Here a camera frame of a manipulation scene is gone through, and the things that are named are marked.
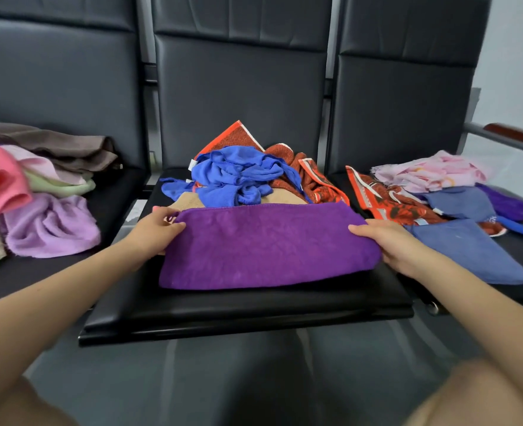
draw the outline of armrest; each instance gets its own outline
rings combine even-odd
[[[488,124],[484,127],[473,122],[465,122],[464,131],[523,151],[523,130],[521,129],[503,124]]]

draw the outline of person's right hand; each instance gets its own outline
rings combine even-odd
[[[349,225],[348,229],[358,236],[376,241],[383,251],[383,260],[393,270],[417,279],[421,269],[440,258],[440,254],[415,239],[397,222],[366,220],[367,225]]]

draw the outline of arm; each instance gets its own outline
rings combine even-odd
[[[162,251],[185,228],[159,208],[122,241],[0,299],[0,396],[59,334],[117,280]]]
[[[350,231],[375,239],[384,260],[423,284],[523,393],[523,307],[394,222],[368,220]]]

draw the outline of person's left hand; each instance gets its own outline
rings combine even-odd
[[[165,221],[177,212],[172,208],[154,207],[153,212],[140,220],[121,242],[133,250],[141,262],[149,260],[162,253],[187,226],[184,222]]]

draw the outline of seat backrest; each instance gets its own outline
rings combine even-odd
[[[343,0],[326,172],[455,153],[491,0]]]
[[[153,0],[163,166],[236,120],[316,158],[332,0]]]
[[[147,167],[135,0],[0,0],[0,122],[108,135]]]

